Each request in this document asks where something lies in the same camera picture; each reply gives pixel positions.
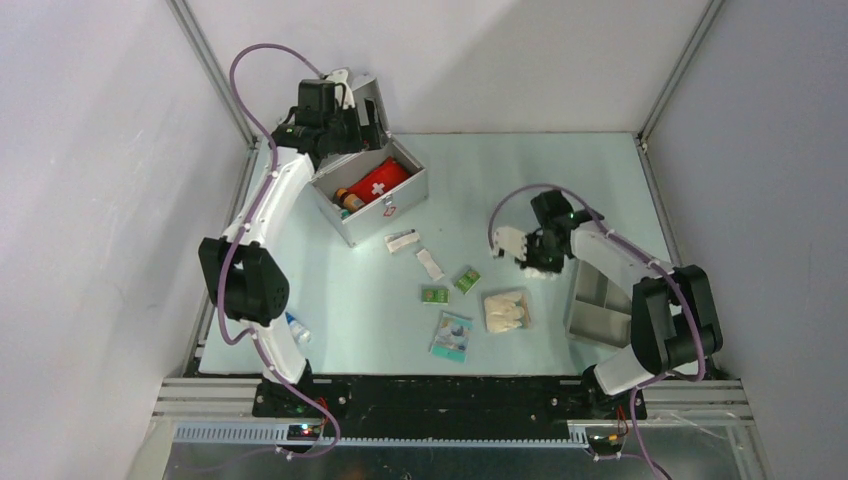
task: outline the aluminum frame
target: aluminum frame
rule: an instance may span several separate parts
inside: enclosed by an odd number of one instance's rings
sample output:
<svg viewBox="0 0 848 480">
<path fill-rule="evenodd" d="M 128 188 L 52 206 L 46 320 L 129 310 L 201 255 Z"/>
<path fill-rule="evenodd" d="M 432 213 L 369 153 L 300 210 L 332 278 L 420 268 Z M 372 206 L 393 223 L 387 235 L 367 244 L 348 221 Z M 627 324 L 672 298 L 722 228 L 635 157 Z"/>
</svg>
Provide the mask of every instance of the aluminum frame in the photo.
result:
<svg viewBox="0 0 848 480">
<path fill-rule="evenodd" d="M 247 195 L 250 172 L 256 161 L 255 136 L 238 108 L 229 89 L 229 83 L 209 45 L 203 30 L 197 22 L 187 0 L 168 0 L 175 19 L 182 28 L 192 49 L 200 61 L 219 98 L 233 120 L 234 126 L 249 146 L 248 161 L 238 182 L 233 207 L 227 216 L 228 224 L 241 207 Z M 677 247 L 668 213 L 657 187 L 656 177 L 647 156 L 647 141 L 662 116 L 666 104 L 679 85 L 681 78 L 692 63 L 700 45 L 704 41 L 715 18 L 721 11 L 724 0 L 711 0 L 701 19 L 690 36 L 680 58 L 675 64 L 661 93 L 655 101 L 644 125 L 634 136 L 642 168 L 648 182 L 648 188 L 654 201 L 654 207 L 660 220 L 660 226 L 669 248 L 671 260 L 680 263 L 681 254 Z M 202 355 L 206 334 L 212 320 L 214 309 L 208 298 L 204 298 L 195 325 L 195 335 L 188 346 L 188 354 L 183 364 L 183 372 L 188 363 Z M 166 378 L 163 380 L 159 397 L 151 418 L 151 432 L 167 428 L 168 435 L 185 422 L 205 422 L 215 425 L 269 424 L 268 419 L 254 418 L 251 415 L 253 398 L 258 379 L 241 378 Z M 748 405 L 741 382 L 707 380 L 697 384 L 678 381 L 660 382 L 644 390 L 648 419 L 639 422 L 640 426 L 653 427 L 725 427 L 737 468 L 745 480 L 771 478 L 771 472 L 765 463 L 762 443 L 757 433 L 753 414 Z M 274 419 L 271 424 L 300 423 L 303 419 Z M 615 428 L 615 421 L 596 419 L 570 420 L 569 425 L 576 431 L 591 428 Z M 408 442 L 391 439 L 346 439 L 352 444 L 369 446 L 409 446 Z M 534 446 L 532 443 L 505 442 L 508 446 Z M 463 443 L 463 446 L 474 443 Z"/>
<path fill-rule="evenodd" d="M 226 443 L 230 445 L 303 445 L 315 444 L 312 440 L 289 440 L 288 428 L 301 425 L 302 419 L 291 423 L 266 421 L 246 422 L 198 422 L 181 421 L 175 424 L 173 443 Z M 437 440 L 437 439 L 394 439 L 394 438 L 351 438 L 342 437 L 340 447 L 468 447 L 468 448 L 579 448 L 589 447 L 585 427 L 571 427 L 569 438 L 556 440 Z M 322 438 L 318 445 L 328 445 L 330 438 Z"/>
</svg>

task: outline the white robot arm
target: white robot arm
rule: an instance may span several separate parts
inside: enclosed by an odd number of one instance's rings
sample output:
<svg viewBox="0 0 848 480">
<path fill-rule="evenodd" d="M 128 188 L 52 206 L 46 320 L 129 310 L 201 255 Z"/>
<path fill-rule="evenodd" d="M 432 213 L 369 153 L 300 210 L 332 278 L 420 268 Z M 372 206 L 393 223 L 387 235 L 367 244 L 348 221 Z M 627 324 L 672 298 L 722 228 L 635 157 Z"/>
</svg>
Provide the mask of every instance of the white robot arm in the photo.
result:
<svg viewBox="0 0 848 480">
<path fill-rule="evenodd" d="M 627 292 L 632 302 L 631 343 L 590 367 L 584 383 L 607 396 L 625 392 L 661 373 L 691 367 L 697 359 L 692 330 L 671 295 L 665 276 L 676 282 L 691 308 L 705 355 L 718 351 L 722 335 L 706 274 L 690 265 L 675 268 L 653 258 L 603 223 L 597 212 L 574 211 L 560 191 L 531 201 L 541 225 L 526 234 L 512 227 L 494 233 L 495 254 L 509 253 L 521 268 L 559 273 L 565 259 L 585 261 Z"/>
<path fill-rule="evenodd" d="M 199 248 L 212 302 L 220 305 L 222 294 L 226 316 L 255 332 L 269 360 L 263 376 L 271 382 L 279 383 L 270 370 L 274 368 L 289 383 L 298 383 L 307 361 L 286 322 L 284 328 L 275 328 L 288 302 L 289 283 L 265 247 L 282 231 L 295 200 L 323 159 L 378 149 L 385 143 L 373 99 L 361 99 L 367 123 L 360 124 L 349 76 L 349 70 L 338 69 L 323 79 L 301 82 L 298 106 L 289 115 L 294 123 L 286 119 L 272 134 L 276 161 L 272 155 L 259 185 L 221 238 L 206 238 Z M 228 261 L 231 249 L 234 254 Z M 224 272 L 224 292 L 219 292 Z"/>
</svg>

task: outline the light blue table surface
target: light blue table surface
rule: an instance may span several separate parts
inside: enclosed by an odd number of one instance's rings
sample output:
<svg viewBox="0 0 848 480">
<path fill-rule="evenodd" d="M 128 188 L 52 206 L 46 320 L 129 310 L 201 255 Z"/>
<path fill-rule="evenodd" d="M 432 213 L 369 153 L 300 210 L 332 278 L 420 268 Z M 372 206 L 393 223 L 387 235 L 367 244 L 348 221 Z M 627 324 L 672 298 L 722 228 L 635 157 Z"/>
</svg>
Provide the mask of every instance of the light blue table surface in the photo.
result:
<svg viewBox="0 0 848 480">
<path fill-rule="evenodd" d="M 312 196 L 298 198 L 279 241 L 269 245 L 291 284 L 288 311 L 312 331 L 301 346 L 317 373 L 431 375 L 575 375 L 612 352 L 565 335 L 572 270 L 556 280 L 526 279 L 510 260 L 493 259 L 486 225 L 495 204 L 530 183 L 562 185 L 583 196 L 623 235 L 668 259 L 632 137 L 621 133 L 398 135 L 429 170 L 430 198 L 351 249 L 321 215 Z M 260 153 L 251 185 L 267 157 Z M 495 226 L 535 229 L 530 199 L 513 198 Z M 432 284 L 409 247 L 389 254 L 383 236 L 415 228 L 444 270 L 445 285 L 464 266 L 482 280 L 467 296 L 451 288 L 444 310 L 473 319 L 465 363 L 429 353 L 442 307 L 420 302 Z M 480 294 L 530 291 L 528 330 L 490 334 Z M 228 322 L 231 334 L 242 327 Z M 209 330 L 202 373 L 259 373 L 252 342 L 224 344 Z"/>
</svg>

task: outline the red wire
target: red wire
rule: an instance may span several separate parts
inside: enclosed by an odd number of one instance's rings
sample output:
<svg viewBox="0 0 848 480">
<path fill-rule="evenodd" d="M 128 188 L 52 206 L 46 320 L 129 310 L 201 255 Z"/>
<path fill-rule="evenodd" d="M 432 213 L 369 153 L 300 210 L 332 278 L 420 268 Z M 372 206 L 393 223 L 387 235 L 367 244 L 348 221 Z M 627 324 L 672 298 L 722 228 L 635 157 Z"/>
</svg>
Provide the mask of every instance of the red wire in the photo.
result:
<svg viewBox="0 0 848 480">
<path fill-rule="evenodd" d="M 616 419 L 616 425 L 615 425 L 616 433 L 618 435 L 623 435 L 624 432 L 621 431 L 621 408 L 615 409 L 615 419 Z"/>
<path fill-rule="evenodd" d="M 628 433 L 630 433 L 630 425 L 627 424 L 627 414 L 624 413 L 624 408 L 622 408 L 621 405 L 618 406 L 618 411 L 616 415 L 620 418 L 622 422 L 624 422 L 625 430 L 622 436 L 627 435 Z"/>
<path fill-rule="evenodd" d="M 326 400 L 324 400 L 324 397 L 318 397 L 318 399 L 317 399 L 316 401 L 317 401 L 318 403 L 320 403 L 320 404 L 321 404 L 321 406 L 322 406 L 322 407 L 324 407 L 325 409 L 327 409 L 327 410 L 329 410 L 329 409 L 330 409 L 329 405 L 327 405 L 327 401 L 326 401 Z M 322 428 L 324 427 L 324 425 L 326 425 L 326 424 L 327 424 L 327 420 L 329 420 L 329 419 L 328 419 L 327 417 L 324 417 L 324 420 L 321 422 L 321 427 L 322 427 Z"/>
</svg>

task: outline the purple cable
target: purple cable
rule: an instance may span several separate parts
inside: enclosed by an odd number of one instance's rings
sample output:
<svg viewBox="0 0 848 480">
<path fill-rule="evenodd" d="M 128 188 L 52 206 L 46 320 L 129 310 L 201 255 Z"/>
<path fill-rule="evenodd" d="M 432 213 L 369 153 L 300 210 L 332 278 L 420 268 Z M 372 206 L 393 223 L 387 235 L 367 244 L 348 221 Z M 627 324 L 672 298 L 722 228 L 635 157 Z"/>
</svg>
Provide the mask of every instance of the purple cable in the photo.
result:
<svg viewBox="0 0 848 480">
<path fill-rule="evenodd" d="M 594 450 L 592 450 L 591 447 L 589 447 L 588 450 L 583 450 L 583 451 L 586 452 L 586 454 L 589 455 L 592 458 L 594 458 L 597 455 L 594 452 Z M 598 460 L 621 460 L 622 458 L 635 458 L 636 460 L 642 460 L 643 462 L 646 461 L 644 458 L 640 457 L 639 455 L 634 455 L 632 453 L 622 453 L 620 457 L 618 457 L 616 455 L 597 455 L 597 457 L 598 457 Z M 662 468 L 662 466 L 660 466 L 659 463 L 652 461 L 650 464 L 653 465 L 658 471 L 662 472 L 662 474 L 665 475 L 665 478 L 667 480 L 672 480 L 671 475 L 669 475 L 669 473 L 667 471 L 665 471 L 665 469 Z"/>
<path fill-rule="evenodd" d="M 580 203 L 583 208 L 589 212 L 589 215 L 592 217 L 592 221 L 597 225 L 598 230 L 603 234 L 609 233 L 609 238 L 612 239 L 613 242 L 618 244 L 621 248 L 629 252 L 631 255 L 636 257 L 639 261 L 646 265 L 650 265 L 650 262 L 653 260 L 649 255 L 643 252 L 639 247 L 630 243 L 629 240 L 618 235 L 615 232 L 610 232 L 610 229 L 607 228 L 606 225 L 601 221 L 597 212 L 593 210 L 582 197 L 572 192 L 571 190 L 560 187 L 559 185 L 554 185 L 552 183 L 534 183 L 530 185 L 526 185 L 517 190 L 513 190 L 506 197 L 503 198 L 497 205 L 495 205 L 495 210 L 492 212 L 492 216 L 489 217 L 489 230 L 488 230 L 488 240 L 489 240 L 489 248 L 495 248 L 494 237 L 492 235 L 495 224 L 495 217 L 500 212 L 501 208 L 503 208 L 504 204 L 506 204 L 507 200 L 514 197 L 515 195 L 524 192 L 526 190 L 530 190 L 533 188 L 552 188 L 555 190 L 559 190 L 562 193 L 570 196 L 578 203 Z M 692 309 L 689 307 L 689 302 L 686 301 L 686 297 L 683 296 L 683 292 L 680 290 L 680 286 L 677 285 L 677 282 L 671 278 L 671 276 L 659 265 L 651 265 L 651 268 L 660 274 L 663 277 L 663 280 L 668 284 L 671 288 L 672 292 L 674 292 L 674 296 L 677 298 L 677 301 L 680 303 L 681 308 L 683 309 L 683 316 L 686 318 L 686 323 L 689 326 L 689 331 L 692 332 L 692 342 L 695 344 L 695 356 L 698 360 L 698 373 L 695 376 L 685 375 L 682 373 L 674 372 L 676 376 L 681 377 L 685 380 L 689 380 L 692 382 L 700 382 L 704 379 L 704 375 L 706 374 L 706 361 L 704 355 L 704 345 L 701 343 L 701 336 L 698 334 L 698 326 L 695 324 L 695 316 L 692 314 Z"/>
<path fill-rule="evenodd" d="M 227 288 L 227 272 L 229 271 L 230 266 L 232 266 L 233 257 L 235 256 L 236 249 L 238 248 L 239 242 L 241 241 L 242 237 L 244 236 L 244 232 L 246 231 L 245 225 L 249 224 L 253 220 L 253 216 L 256 214 L 256 210 L 259 209 L 259 206 L 262 204 L 262 200 L 265 198 L 265 195 L 268 193 L 268 189 L 271 187 L 271 182 L 273 181 L 273 178 L 274 178 L 272 176 L 272 173 L 274 171 L 276 171 L 277 167 L 279 166 L 279 155 L 277 154 L 277 144 L 274 142 L 274 138 L 271 136 L 271 132 L 269 132 L 268 129 L 263 127 L 262 123 L 259 121 L 259 119 L 257 119 L 256 116 L 254 116 L 253 113 L 250 112 L 250 110 L 247 108 L 247 105 L 245 105 L 244 101 L 241 99 L 241 96 L 238 93 L 238 88 L 236 88 L 236 76 L 235 76 L 235 74 L 236 74 L 236 67 L 238 66 L 238 63 L 248 53 L 253 52 L 255 50 L 261 50 L 261 49 L 266 49 L 266 48 L 274 49 L 274 50 L 282 50 L 284 52 L 290 53 L 290 54 L 294 55 L 295 57 L 297 57 L 304 64 L 306 64 L 306 66 L 309 67 L 310 70 L 315 72 L 315 74 L 318 77 L 322 76 L 321 72 L 317 68 L 315 68 L 315 66 L 312 65 L 312 63 L 310 63 L 309 60 L 304 58 L 303 55 L 301 55 L 300 53 L 298 53 L 297 51 L 295 51 L 295 50 L 293 50 L 289 47 L 286 47 L 284 45 L 277 45 L 277 44 L 274 44 L 274 43 L 259 43 L 259 44 L 256 44 L 256 45 L 251 45 L 251 46 L 245 48 L 244 50 L 242 50 L 241 52 L 239 52 L 239 54 L 236 55 L 236 58 L 233 59 L 233 63 L 230 65 L 230 88 L 233 91 L 233 97 L 235 98 L 235 101 L 238 104 L 239 108 L 241 108 L 241 110 L 244 112 L 245 116 L 251 121 L 251 123 L 256 125 L 256 128 L 259 129 L 259 131 L 262 133 L 262 136 L 265 137 L 265 139 L 268 141 L 268 144 L 271 147 L 271 170 L 268 172 L 268 175 L 266 175 L 265 180 L 262 182 L 262 186 L 260 187 L 259 192 L 256 195 L 256 198 L 253 200 L 253 203 L 251 203 L 250 207 L 248 207 L 247 213 L 245 214 L 244 219 L 242 219 L 242 225 L 239 226 L 239 229 L 238 229 L 237 233 L 235 234 L 235 237 L 231 240 L 232 243 L 230 244 L 230 248 L 227 250 L 227 254 L 224 256 L 224 263 L 221 266 L 221 275 L 218 279 L 218 301 L 217 301 L 218 327 L 220 328 L 221 336 L 224 338 L 224 342 L 227 343 L 227 345 L 235 345 L 241 339 L 243 339 L 245 337 L 245 335 L 247 335 L 249 333 L 251 335 L 251 338 L 253 338 L 253 344 L 256 347 L 256 351 L 259 353 L 259 358 L 262 359 L 262 363 L 265 365 L 265 367 L 268 370 L 271 371 L 271 373 L 273 373 L 274 377 L 280 382 L 280 384 L 282 384 L 284 387 L 286 387 L 290 392 L 292 392 L 292 394 L 294 394 L 295 396 L 297 396 L 298 398 L 300 398 L 301 400 L 303 400 L 304 402 L 306 402 L 307 404 L 309 404 L 310 406 L 312 406 L 313 408 L 315 408 L 316 410 L 321 412 L 333 424 L 333 427 L 335 428 L 335 436 L 333 438 L 333 442 L 329 445 L 329 448 L 324 449 L 320 452 L 316 452 L 316 453 L 312 453 L 311 451 L 306 452 L 306 453 L 295 453 L 295 452 L 287 451 L 287 454 L 292 456 L 292 457 L 310 458 L 310 457 L 317 457 L 317 456 L 320 456 L 320 455 L 324 455 L 325 453 L 332 450 L 333 447 L 335 447 L 337 443 L 339 443 L 339 440 L 341 440 L 341 428 L 339 427 L 338 420 L 336 420 L 336 417 L 334 417 L 333 414 L 331 414 L 329 412 L 329 410 L 325 409 L 323 406 L 321 406 L 320 404 L 318 404 L 317 402 L 315 402 L 311 398 L 307 397 L 306 395 L 300 393 L 288 380 L 286 380 L 285 377 L 283 377 L 277 371 L 277 368 L 274 366 L 274 364 L 268 358 L 267 353 L 262 348 L 262 344 L 259 342 L 259 340 L 257 338 L 255 338 L 256 337 L 256 330 L 254 330 L 253 328 L 246 328 L 243 331 L 241 331 L 235 338 L 230 338 L 229 334 L 227 333 L 226 315 L 224 313 L 224 298 L 225 298 L 225 291 L 226 291 L 226 288 Z M 268 449 L 262 448 L 262 449 L 257 449 L 256 451 L 252 451 L 252 452 L 248 452 L 248 453 L 253 455 L 254 453 L 258 453 L 260 451 L 268 451 Z"/>
<path fill-rule="evenodd" d="M 239 242 L 241 242 L 242 237 L 245 232 L 245 224 L 253 221 L 253 216 L 256 215 L 256 210 L 259 209 L 259 205 L 262 204 L 262 199 L 265 198 L 265 195 L 268 193 L 268 189 L 271 188 L 271 182 L 273 181 L 273 177 L 271 173 L 277 170 L 279 165 L 279 155 L 277 154 L 277 144 L 274 142 L 274 138 L 271 136 L 271 132 L 268 131 L 265 127 L 262 126 L 262 122 L 256 118 L 253 113 L 251 113 L 250 109 L 247 108 L 247 105 L 244 104 L 244 101 L 241 99 L 241 95 L 238 93 L 238 88 L 236 88 L 236 67 L 242 58 L 245 57 L 250 52 L 255 50 L 261 50 L 265 48 L 270 48 L 274 50 L 282 50 L 284 52 L 290 53 L 297 57 L 298 60 L 303 62 L 310 70 L 312 70 L 315 75 L 318 77 L 322 77 L 323 74 L 320 70 L 315 68 L 315 65 L 312 65 L 312 62 L 306 59 L 299 52 L 286 47 L 284 45 L 277 45 L 275 43 L 258 43 L 256 45 L 251 45 L 236 55 L 236 58 L 233 59 L 233 63 L 230 64 L 230 89 L 233 91 L 233 97 L 235 98 L 236 103 L 242 112 L 244 112 L 245 116 L 250 120 L 251 123 L 256 125 L 256 128 L 262 133 L 262 136 L 268 140 L 268 143 L 271 145 L 271 170 L 268 172 L 268 175 L 265 177 L 265 180 L 262 182 L 262 186 L 259 188 L 259 193 L 256 195 L 256 198 L 253 200 L 253 203 L 250 204 L 250 207 L 247 210 L 247 214 L 245 215 L 242 225 L 239 226 L 238 232 L 236 232 L 235 237 L 231 240 L 230 248 L 227 250 L 227 254 L 224 256 L 224 263 L 221 266 L 221 275 L 218 276 L 218 328 L 221 330 L 221 337 L 224 339 L 224 343 L 227 345 L 235 345 L 240 342 L 245 335 L 247 335 L 248 329 L 242 330 L 235 338 L 231 338 L 230 334 L 227 332 L 227 317 L 224 312 L 224 292 L 227 288 L 227 273 L 230 270 L 230 266 L 233 264 L 233 257 L 235 257 L 236 250 L 238 249 Z"/>
<path fill-rule="evenodd" d="M 264 363 L 265 366 L 268 367 L 268 370 L 271 371 L 271 373 L 274 375 L 274 378 L 276 378 L 294 396 L 296 396 L 297 398 L 308 403 L 309 405 L 311 405 L 312 407 L 317 409 L 319 412 L 323 413 L 324 416 L 327 417 L 330 420 L 330 423 L 333 424 L 333 430 L 334 430 L 333 441 L 330 442 L 330 445 L 328 445 L 327 448 L 325 448 L 324 450 L 321 450 L 319 452 L 314 452 L 314 453 L 312 452 L 312 450 L 304 452 L 304 453 L 295 453 L 295 452 L 288 451 L 288 455 L 291 455 L 292 457 L 298 457 L 298 458 L 315 458 L 315 457 L 320 457 L 321 455 L 324 455 L 327 452 L 329 452 L 330 450 L 332 450 L 336 446 L 336 444 L 339 443 L 339 440 L 341 440 L 341 438 L 342 438 L 342 435 L 341 435 L 342 429 L 339 426 L 339 421 L 336 420 L 336 417 L 334 417 L 333 414 L 330 413 L 329 410 L 327 410 L 326 408 L 321 406 L 321 404 L 312 400 L 311 398 L 307 397 L 306 395 L 302 394 L 298 389 L 294 388 L 294 386 L 288 380 L 286 380 L 286 378 L 283 377 L 276 368 L 273 368 L 272 364 L 271 364 L 271 360 L 268 358 L 268 355 L 265 353 L 265 350 L 262 348 L 262 344 L 259 342 L 258 339 L 255 339 L 255 338 L 253 339 L 253 345 L 256 346 L 256 351 L 259 353 L 259 357 L 262 358 L 262 363 Z"/>
<path fill-rule="evenodd" d="M 567 188 L 563 188 L 563 187 L 560 187 L 559 185 L 554 185 L 554 184 L 551 184 L 551 183 L 534 183 L 534 184 L 531 184 L 531 185 L 526 185 L 524 187 L 521 187 L 517 190 L 513 190 L 512 192 L 507 194 L 507 196 L 504 197 L 503 200 L 498 202 L 498 204 L 495 206 L 495 210 L 492 212 L 492 216 L 489 217 L 489 230 L 488 230 L 489 248 L 490 249 L 495 248 L 493 230 L 494 230 L 494 224 L 495 224 L 495 217 L 497 216 L 498 212 L 500 212 L 501 208 L 504 206 L 504 204 L 506 204 L 507 200 L 509 200 L 510 198 L 514 197 L 515 195 L 517 195 L 521 192 L 524 192 L 526 190 L 530 190 L 530 189 L 533 189 L 533 188 L 552 188 L 552 189 L 555 189 L 555 190 L 559 190 L 560 192 L 565 193 L 566 195 L 568 195 L 571 198 L 573 198 L 574 200 L 576 200 L 578 203 L 580 203 L 583 206 L 583 208 L 587 212 L 589 212 L 589 215 L 592 217 L 592 221 L 595 222 L 595 225 L 597 225 L 598 230 L 601 233 L 603 233 L 605 235 L 608 234 L 609 238 L 612 239 L 613 242 L 618 244 L 622 249 L 626 250 L 628 253 L 633 255 L 636 259 L 638 259 L 639 261 L 641 261 L 645 265 L 650 266 L 651 269 L 653 269 L 660 276 L 662 276 L 663 280 L 668 284 L 669 288 L 671 288 L 672 292 L 674 293 L 674 296 L 677 298 L 677 301 L 680 303 L 680 306 L 683 309 L 683 316 L 686 318 L 686 323 L 689 326 L 689 331 L 692 332 L 692 342 L 695 344 L 695 355 L 696 355 L 697 360 L 698 360 L 698 373 L 695 374 L 694 376 L 679 373 L 677 371 L 672 371 L 672 373 L 675 376 L 683 378 L 684 380 L 688 380 L 690 382 L 700 382 L 701 380 L 703 380 L 704 375 L 706 374 L 706 370 L 707 370 L 706 359 L 705 359 L 705 355 L 704 355 L 704 345 L 703 345 L 703 343 L 701 343 L 701 336 L 698 334 L 698 328 L 697 328 L 697 325 L 695 324 L 695 316 L 692 314 L 692 309 L 689 306 L 689 302 L 686 301 L 686 297 L 683 296 L 683 292 L 680 290 L 680 286 L 677 285 L 677 282 L 675 282 L 674 279 L 671 278 L 671 276 L 668 274 L 668 272 L 665 271 L 665 269 L 663 269 L 659 265 L 652 264 L 651 262 L 653 261 L 653 258 L 651 258 L 648 254 L 643 252 L 639 247 L 630 243 L 629 240 L 618 235 L 617 233 L 610 232 L 610 229 L 607 228 L 607 226 L 604 225 L 603 222 L 601 222 L 601 219 L 598 216 L 598 214 L 591 207 L 589 207 L 589 204 L 586 203 L 586 201 L 583 200 L 583 198 L 581 198 L 576 193 L 572 192 L 571 190 L 569 190 Z M 633 387 L 633 389 L 630 391 L 630 418 L 633 422 L 633 432 L 636 435 L 636 439 L 639 441 L 639 447 L 642 449 L 642 455 L 645 457 L 645 461 L 648 463 L 648 466 L 651 467 L 651 471 L 654 473 L 654 476 L 657 477 L 657 478 L 661 478 L 660 477 L 660 471 L 665 473 L 665 470 L 662 470 L 661 467 L 659 469 L 655 468 L 655 463 L 653 461 L 651 461 L 651 457 L 648 454 L 648 449 L 645 448 L 645 442 L 642 440 L 642 435 L 639 432 L 639 426 L 638 426 L 638 423 L 636 421 L 636 393 L 640 389 L 647 387 L 649 385 L 653 385 L 654 383 L 657 383 L 657 382 L 665 379 L 666 377 L 668 377 L 668 373 L 662 373 L 660 375 L 657 375 L 654 378 L 651 378 L 651 379 L 649 379 L 645 382 L 642 382 L 641 384 Z"/>
</svg>

